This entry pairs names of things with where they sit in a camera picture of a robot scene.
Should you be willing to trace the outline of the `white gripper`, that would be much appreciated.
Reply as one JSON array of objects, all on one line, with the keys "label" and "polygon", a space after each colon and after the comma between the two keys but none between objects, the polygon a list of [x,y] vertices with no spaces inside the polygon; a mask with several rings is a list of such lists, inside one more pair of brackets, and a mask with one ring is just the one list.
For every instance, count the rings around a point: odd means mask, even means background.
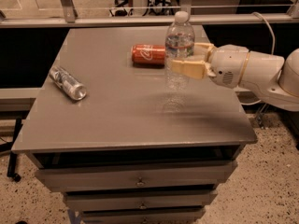
[{"label": "white gripper", "polygon": [[172,60],[170,70],[194,79],[212,77],[211,80],[219,86],[235,88],[249,50],[235,45],[216,48],[212,43],[195,43],[193,54],[203,60]]}]

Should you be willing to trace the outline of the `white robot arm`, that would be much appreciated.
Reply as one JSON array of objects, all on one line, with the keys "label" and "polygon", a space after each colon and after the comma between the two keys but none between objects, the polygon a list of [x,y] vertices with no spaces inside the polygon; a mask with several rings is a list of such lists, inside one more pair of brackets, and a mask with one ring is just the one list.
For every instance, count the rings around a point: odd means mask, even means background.
[{"label": "white robot arm", "polygon": [[188,58],[170,60],[170,70],[195,79],[208,77],[219,86],[251,91],[259,100],[288,110],[299,110],[298,52],[288,58],[245,47],[196,43]]}]

